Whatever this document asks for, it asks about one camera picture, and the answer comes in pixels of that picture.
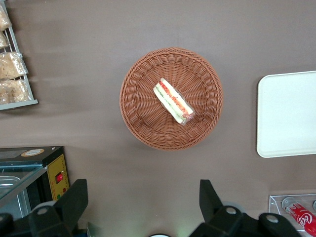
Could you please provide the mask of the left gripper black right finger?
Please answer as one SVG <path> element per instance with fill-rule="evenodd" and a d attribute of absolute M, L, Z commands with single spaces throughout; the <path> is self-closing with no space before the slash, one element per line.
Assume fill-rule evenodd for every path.
<path fill-rule="evenodd" d="M 199 206 L 204 218 L 191 237 L 236 237 L 243 214 L 231 205 L 223 205 L 209 180 L 200 180 Z"/>

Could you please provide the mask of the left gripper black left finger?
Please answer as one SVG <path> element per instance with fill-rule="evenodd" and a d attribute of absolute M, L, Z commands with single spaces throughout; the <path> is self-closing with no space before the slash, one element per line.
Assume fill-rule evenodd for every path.
<path fill-rule="evenodd" d="M 77 179 L 53 205 L 42 205 L 29 215 L 33 237 L 71 237 L 88 205 L 87 180 Z"/>

